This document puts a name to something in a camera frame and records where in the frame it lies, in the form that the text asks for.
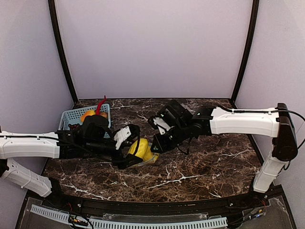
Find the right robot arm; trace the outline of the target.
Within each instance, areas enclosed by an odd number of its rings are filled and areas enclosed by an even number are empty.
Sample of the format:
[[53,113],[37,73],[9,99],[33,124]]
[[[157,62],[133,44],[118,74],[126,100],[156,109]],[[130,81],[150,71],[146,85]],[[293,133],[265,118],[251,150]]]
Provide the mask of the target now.
[[201,135],[247,134],[271,137],[273,148],[254,177],[253,191],[265,193],[278,174],[296,158],[299,148],[295,127],[286,104],[255,110],[229,109],[223,106],[199,107],[194,113],[177,100],[170,100],[149,123],[159,130],[151,151],[166,153]]

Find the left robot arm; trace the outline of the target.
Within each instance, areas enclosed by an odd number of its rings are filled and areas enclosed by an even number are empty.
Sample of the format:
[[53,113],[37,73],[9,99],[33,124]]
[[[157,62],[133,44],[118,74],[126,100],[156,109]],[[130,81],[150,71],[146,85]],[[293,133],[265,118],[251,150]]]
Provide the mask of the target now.
[[21,166],[16,157],[45,157],[73,159],[87,156],[122,165],[128,160],[121,148],[128,141],[140,138],[140,128],[129,124],[111,132],[108,119],[91,115],[72,130],[58,130],[44,134],[0,134],[0,177],[46,198],[61,193],[59,182],[43,177]]

